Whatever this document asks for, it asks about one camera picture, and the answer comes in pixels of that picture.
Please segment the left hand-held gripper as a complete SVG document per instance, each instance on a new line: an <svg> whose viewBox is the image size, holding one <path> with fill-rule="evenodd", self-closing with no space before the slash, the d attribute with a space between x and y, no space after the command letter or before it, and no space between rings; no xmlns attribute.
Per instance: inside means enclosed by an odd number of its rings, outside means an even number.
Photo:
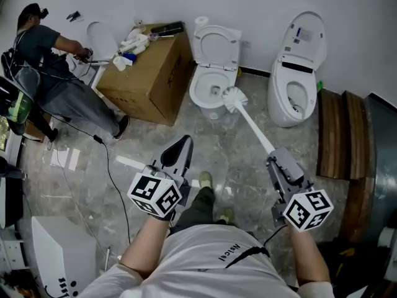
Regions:
<svg viewBox="0 0 397 298"><path fill-rule="evenodd" d="M167 142L154 154L152 166L146 165L135 175L127 196L143 212L165 219L177 205L186 205L190 185L180 175L185 175L190 168L192 153L190 135ZM174 171L168 174L158 168L174 168Z"/></svg>

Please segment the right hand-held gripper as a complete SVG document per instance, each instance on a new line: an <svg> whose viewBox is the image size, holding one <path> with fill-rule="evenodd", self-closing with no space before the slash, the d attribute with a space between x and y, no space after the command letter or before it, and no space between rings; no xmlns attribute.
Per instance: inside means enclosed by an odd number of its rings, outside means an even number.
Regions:
<svg viewBox="0 0 397 298"><path fill-rule="evenodd" d="M324 189L290 189L289 182L298 181L304 177L304 173L285 147L274 150L274 158L268 157L267 170L279 194L279 199L272 207L275 227L289 223L298 232L320 227L334 206Z"/></svg>

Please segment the white toilet brush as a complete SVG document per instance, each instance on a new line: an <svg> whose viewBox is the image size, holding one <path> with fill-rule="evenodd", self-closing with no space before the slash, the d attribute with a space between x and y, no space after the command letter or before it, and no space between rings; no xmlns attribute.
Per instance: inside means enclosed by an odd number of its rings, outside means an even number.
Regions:
<svg viewBox="0 0 397 298"><path fill-rule="evenodd" d="M248 103L248 98L246 95L237 87L228 87L223 91L222 100L230 113L234 113L235 111L239 111L242 116L246 119L249 126L252 128L252 131L255 133L256 137L260 141L261 145L264 147L264 150L267 154L271 154L275 148L267 139L267 137L262 133L260 128L256 125L253 119L245 110L245 105Z"/></svg>

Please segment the white toilet with raised lid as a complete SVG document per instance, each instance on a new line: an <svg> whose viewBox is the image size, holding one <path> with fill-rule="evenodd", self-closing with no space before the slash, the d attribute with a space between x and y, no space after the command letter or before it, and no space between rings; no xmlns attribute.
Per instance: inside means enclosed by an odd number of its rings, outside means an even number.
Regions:
<svg viewBox="0 0 397 298"><path fill-rule="evenodd" d="M205 25L194 32L197 64L189 95L204 117L217 120L226 114L223 91L236 83L242 32L219 25Z"/></svg>

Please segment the person's right forearm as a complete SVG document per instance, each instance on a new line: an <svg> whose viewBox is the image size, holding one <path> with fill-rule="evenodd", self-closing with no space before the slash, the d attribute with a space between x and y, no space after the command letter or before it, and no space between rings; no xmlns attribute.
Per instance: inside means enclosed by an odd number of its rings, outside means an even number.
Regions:
<svg viewBox="0 0 397 298"><path fill-rule="evenodd" d="M328 282L330 276L327 264L310 232L299 232L289 223L288 234L295 257L295 271L298 285L310 282Z"/></svg>

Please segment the person's left forearm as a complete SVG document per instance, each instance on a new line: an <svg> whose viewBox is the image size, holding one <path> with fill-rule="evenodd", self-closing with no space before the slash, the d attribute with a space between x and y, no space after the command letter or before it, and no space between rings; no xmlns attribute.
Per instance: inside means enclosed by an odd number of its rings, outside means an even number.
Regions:
<svg viewBox="0 0 397 298"><path fill-rule="evenodd" d="M149 216L125 250L120 263L137 272L143 279L148 278L158 266L168 228L168 221Z"/></svg>

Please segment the white smart toilet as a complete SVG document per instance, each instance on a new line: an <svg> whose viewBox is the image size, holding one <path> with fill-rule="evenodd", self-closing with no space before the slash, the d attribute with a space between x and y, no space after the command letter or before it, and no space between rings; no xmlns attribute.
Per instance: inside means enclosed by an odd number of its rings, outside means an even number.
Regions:
<svg viewBox="0 0 397 298"><path fill-rule="evenodd" d="M311 11L297 15L285 32L269 80L267 108L279 127L294 127L312 115L317 101L315 73L327 52L322 18Z"/></svg>

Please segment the person's left shoe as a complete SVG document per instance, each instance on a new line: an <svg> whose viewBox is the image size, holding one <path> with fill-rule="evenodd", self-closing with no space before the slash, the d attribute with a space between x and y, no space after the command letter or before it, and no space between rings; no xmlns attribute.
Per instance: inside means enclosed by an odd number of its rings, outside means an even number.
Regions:
<svg viewBox="0 0 397 298"><path fill-rule="evenodd" d="M208 171L203 171L200 173L199 179L198 179L198 183L200 188L213 188L213 184L212 184L212 176Z"/></svg>

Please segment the person's shoe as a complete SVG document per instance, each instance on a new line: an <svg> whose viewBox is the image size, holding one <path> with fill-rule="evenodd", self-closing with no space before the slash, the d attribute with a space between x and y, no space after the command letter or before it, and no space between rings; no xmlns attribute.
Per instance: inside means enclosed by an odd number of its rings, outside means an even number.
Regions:
<svg viewBox="0 0 397 298"><path fill-rule="evenodd" d="M219 210L218 217L216 219L217 224L235 226L234 221L234 210L232 208L224 207Z"/></svg>
<svg viewBox="0 0 397 298"><path fill-rule="evenodd" d="M213 188L213 184L212 184L212 176L208 171L203 171L200 173L199 179L198 179L198 183L200 188Z"/></svg>

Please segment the person's left leg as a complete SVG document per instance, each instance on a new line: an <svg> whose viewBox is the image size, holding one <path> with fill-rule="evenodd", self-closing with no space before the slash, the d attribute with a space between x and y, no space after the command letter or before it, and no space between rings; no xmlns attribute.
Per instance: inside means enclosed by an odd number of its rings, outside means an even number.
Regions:
<svg viewBox="0 0 397 298"><path fill-rule="evenodd" d="M169 236L196 225L215 224L213 219L214 203L213 189L210 187L201 188L191 206L183 211L176 224L171 228Z"/></svg>

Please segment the person's right shoe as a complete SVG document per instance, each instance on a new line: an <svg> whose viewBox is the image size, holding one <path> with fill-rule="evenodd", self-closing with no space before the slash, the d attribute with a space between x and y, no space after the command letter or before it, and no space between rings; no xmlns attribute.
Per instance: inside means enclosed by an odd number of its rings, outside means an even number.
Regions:
<svg viewBox="0 0 397 298"><path fill-rule="evenodd" d="M235 226L234 221L234 210L232 208L224 207L219 210L218 217L216 219L217 224Z"/></svg>

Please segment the brown cardboard box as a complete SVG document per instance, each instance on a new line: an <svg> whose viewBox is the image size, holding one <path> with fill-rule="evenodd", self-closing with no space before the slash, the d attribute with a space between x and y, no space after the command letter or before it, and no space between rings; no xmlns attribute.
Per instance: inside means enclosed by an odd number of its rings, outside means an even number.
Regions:
<svg viewBox="0 0 397 298"><path fill-rule="evenodd" d="M119 71L111 63L96 89L126 115L172 126L194 72L187 32L159 38Z"/></svg>

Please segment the person's white shirt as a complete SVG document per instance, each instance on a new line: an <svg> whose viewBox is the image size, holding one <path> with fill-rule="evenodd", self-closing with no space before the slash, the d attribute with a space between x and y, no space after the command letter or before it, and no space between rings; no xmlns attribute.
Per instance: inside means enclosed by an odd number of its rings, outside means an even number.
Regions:
<svg viewBox="0 0 397 298"><path fill-rule="evenodd" d="M78 298L334 298L325 281L291 289L264 247L227 225L196 225L167 237L147 279L116 264Z"/></svg>

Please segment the black bag with yellow marks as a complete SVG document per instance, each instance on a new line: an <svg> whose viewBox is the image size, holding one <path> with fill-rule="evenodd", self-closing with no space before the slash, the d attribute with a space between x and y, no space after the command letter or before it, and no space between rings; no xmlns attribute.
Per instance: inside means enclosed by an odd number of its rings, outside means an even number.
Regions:
<svg viewBox="0 0 397 298"><path fill-rule="evenodd" d="M384 280L390 249L368 243L334 239L318 244L330 274L335 298L363 289L362 298L384 298L391 282Z"/></svg>

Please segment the white spray bottle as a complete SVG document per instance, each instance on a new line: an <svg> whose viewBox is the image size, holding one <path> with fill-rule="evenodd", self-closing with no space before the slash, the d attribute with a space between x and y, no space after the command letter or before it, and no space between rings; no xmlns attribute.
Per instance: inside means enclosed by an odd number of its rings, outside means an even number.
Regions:
<svg viewBox="0 0 397 298"><path fill-rule="evenodd" d="M140 28L140 27L135 27L134 29L131 30L131 32L127 35L125 38L125 41L129 40L135 40L139 34L142 34L145 31L146 27Z"/></svg>

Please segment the black flat device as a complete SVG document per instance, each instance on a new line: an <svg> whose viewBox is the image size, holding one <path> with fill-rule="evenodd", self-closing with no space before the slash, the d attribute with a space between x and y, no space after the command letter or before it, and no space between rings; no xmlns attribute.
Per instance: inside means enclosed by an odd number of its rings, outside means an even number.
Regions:
<svg viewBox="0 0 397 298"><path fill-rule="evenodd" d="M175 35L182 33L184 30L185 24L182 21L177 21L154 27L151 29L151 33L156 33L159 35Z"/></svg>

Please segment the white cabinet with black marks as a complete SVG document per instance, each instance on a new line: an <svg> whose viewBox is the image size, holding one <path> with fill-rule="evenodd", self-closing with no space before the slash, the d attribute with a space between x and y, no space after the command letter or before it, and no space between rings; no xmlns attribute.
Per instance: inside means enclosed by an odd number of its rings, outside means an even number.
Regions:
<svg viewBox="0 0 397 298"><path fill-rule="evenodd" d="M49 298L77 298L96 278L96 241L66 217L33 216L35 258Z"/></svg>

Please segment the black and green device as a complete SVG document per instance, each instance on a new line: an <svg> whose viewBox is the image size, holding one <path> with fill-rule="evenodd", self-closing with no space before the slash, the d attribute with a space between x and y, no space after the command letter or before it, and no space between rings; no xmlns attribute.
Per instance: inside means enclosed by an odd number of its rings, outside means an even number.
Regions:
<svg viewBox="0 0 397 298"><path fill-rule="evenodd" d="M16 135L25 133L25 122L33 107L33 99L10 79L0 76L0 116L5 117Z"/></svg>

